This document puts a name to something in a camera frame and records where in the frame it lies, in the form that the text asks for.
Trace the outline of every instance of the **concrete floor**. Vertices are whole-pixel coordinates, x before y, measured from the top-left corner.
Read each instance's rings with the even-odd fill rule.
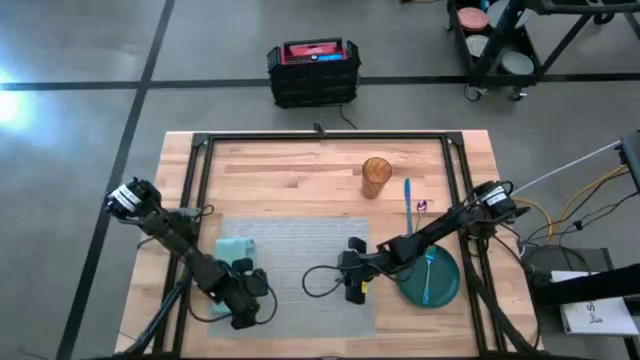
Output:
[[[0,82],[137,81],[162,10],[151,0],[0,0]],[[395,0],[176,0],[154,80],[266,78],[265,54],[286,40],[343,36],[360,46],[363,76],[460,75],[444,3]],[[528,30],[546,56],[570,16]],[[640,72],[624,18],[588,24],[551,73]],[[500,174],[516,184],[637,129],[635,82],[547,83],[513,104],[468,102],[462,85],[362,86],[345,114],[360,129],[488,129]],[[55,356],[135,90],[0,91],[0,357]],[[153,178],[169,130],[346,129],[336,108],[282,110],[268,88],[149,91],[125,177]],[[559,215],[573,192],[618,165],[613,151],[519,194]],[[631,193],[608,184],[590,210]],[[632,199],[614,216],[566,237],[606,247],[616,266],[637,261]],[[518,223],[523,234],[539,215]],[[112,224],[75,358],[110,354],[139,232]],[[556,354],[624,359],[621,342],[545,333]]]

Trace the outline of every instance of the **yellow cable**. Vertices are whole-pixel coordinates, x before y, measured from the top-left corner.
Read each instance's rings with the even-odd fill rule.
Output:
[[[545,219],[547,220],[547,226],[549,226],[549,233],[547,234],[547,241],[549,241],[549,239],[551,239],[551,234],[553,234],[553,229],[551,226],[551,215],[549,215],[549,212],[547,210],[545,210],[542,206],[534,203],[531,200],[527,200],[524,198],[511,198],[511,200],[515,201],[515,202],[521,202],[523,204],[527,204],[527,205],[531,205],[534,208],[538,209],[545,217]]]
[[[573,203],[578,200],[578,198],[584,194],[585,192],[593,189],[594,187],[600,185],[602,182],[609,180],[611,177],[618,175],[620,172],[622,172],[622,170],[626,169],[627,166],[626,165],[620,165],[617,168],[609,171],[608,173],[606,173],[605,175],[603,175],[602,177],[600,177],[598,180],[592,182],[591,184],[585,186],[584,188],[582,188],[580,191],[578,191],[577,193],[575,193],[571,199],[569,200],[569,202],[567,203],[567,205],[564,207],[564,210],[562,210],[562,214],[560,214],[560,218],[556,221],[565,221],[566,216],[567,216],[567,212],[569,212],[569,208],[571,208],[571,205],[573,205]],[[547,241],[546,243],[549,243],[549,240],[551,240],[551,236],[547,237]]]

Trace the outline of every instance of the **plastic cup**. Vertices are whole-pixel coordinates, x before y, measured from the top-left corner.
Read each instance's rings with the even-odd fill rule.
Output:
[[[391,178],[391,164],[383,158],[373,157],[362,165],[362,196],[375,199]]]

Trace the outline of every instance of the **metal cart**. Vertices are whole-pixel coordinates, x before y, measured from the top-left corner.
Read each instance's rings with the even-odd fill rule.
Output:
[[[509,98],[519,101],[526,96],[525,89],[537,84],[551,65],[567,48],[578,32],[592,18],[596,24],[605,24],[616,13],[624,13],[634,31],[638,30],[637,21],[632,13],[640,11],[638,0],[510,0],[495,29],[489,26],[481,32],[468,32],[463,29],[458,18],[458,10],[464,7],[480,8],[480,0],[447,0],[449,26],[447,30],[455,35],[456,46],[464,70],[467,74],[467,85],[464,94],[470,101],[477,101],[489,88],[511,87]],[[580,19],[562,38],[558,46],[551,52],[544,63],[533,48],[525,26],[516,28],[520,15],[525,9],[531,9],[540,15],[550,14],[581,14]],[[489,38],[484,51],[475,59],[469,53],[466,37],[482,34]],[[514,50],[528,56],[534,65],[534,71],[529,75],[503,74],[496,70],[494,63],[502,49],[509,45]]]

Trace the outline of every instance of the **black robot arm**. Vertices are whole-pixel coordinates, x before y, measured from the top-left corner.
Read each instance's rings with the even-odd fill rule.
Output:
[[[350,251],[338,257],[338,268],[347,288],[346,300],[356,304],[365,302],[363,282],[385,274],[398,274],[413,266],[427,248],[447,235],[463,229],[472,238],[489,238],[498,224],[513,221],[529,208],[517,208],[500,182],[486,182],[473,189],[467,199],[411,235],[400,235],[366,253],[366,242],[350,238]]]
[[[162,208],[160,192],[148,181],[133,178],[105,198],[105,209],[120,222],[138,226],[157,239],[185,264],[198,288],[231,311],[231,326],[256,325],[260,305],[256,297],[268,294],[267,275],[253,269],[251,259],[224,261],[200,252],[194,245],[199,217]]]

